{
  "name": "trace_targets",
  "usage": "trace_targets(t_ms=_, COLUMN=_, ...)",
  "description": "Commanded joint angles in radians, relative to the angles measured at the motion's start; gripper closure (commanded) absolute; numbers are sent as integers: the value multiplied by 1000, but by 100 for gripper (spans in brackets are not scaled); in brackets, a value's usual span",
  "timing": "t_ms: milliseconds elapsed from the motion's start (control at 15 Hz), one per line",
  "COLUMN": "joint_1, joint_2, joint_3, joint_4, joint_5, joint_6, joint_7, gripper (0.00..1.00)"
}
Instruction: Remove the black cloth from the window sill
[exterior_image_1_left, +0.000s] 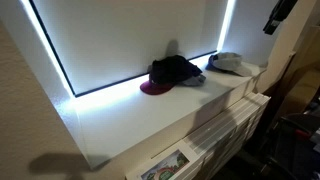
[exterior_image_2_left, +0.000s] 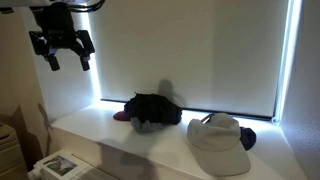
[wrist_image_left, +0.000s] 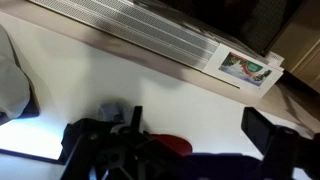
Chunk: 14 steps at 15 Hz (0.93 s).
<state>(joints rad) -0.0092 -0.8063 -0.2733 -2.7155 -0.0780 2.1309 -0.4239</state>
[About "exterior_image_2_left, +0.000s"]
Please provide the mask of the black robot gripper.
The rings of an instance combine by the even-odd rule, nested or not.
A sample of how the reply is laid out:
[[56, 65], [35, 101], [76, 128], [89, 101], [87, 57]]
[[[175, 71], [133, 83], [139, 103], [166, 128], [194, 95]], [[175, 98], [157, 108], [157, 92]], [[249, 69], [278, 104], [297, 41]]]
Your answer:
[[[65, 2], [55, 2], [50, 6], [31, 7], [31, 12], [40, 31], [30, 31], [29, 36], [37, 55], [49, 56], [52, 71], [60, 69], [54, 56], [58, 49], [70, 49], [79, 56], [89, 56], [95, 52], [87, 30], [75, 30], [71, 13], [73, 7]], [[90, 69], [89, 57], [81, 57], [82, 69]]]

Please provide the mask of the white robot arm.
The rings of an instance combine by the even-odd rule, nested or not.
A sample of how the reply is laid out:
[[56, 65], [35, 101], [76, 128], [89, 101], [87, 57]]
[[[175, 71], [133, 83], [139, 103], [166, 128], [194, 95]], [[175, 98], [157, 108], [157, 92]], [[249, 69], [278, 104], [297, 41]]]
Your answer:
[[27, 7], [41, 31], [29, 36], [37, 55], [42, 55], [53, 71], [60, 69], [55, 56], [59, 49], [70, 49], [80, 57], [82, 69], [90, 69], [90, 55], [95, 52], [87, 30], [75, 30], [71, 13], [92, 13], [106, 0], [87, 5], [90, 0], [0, 0], [0, 12], [9, 14], [15, 7]]

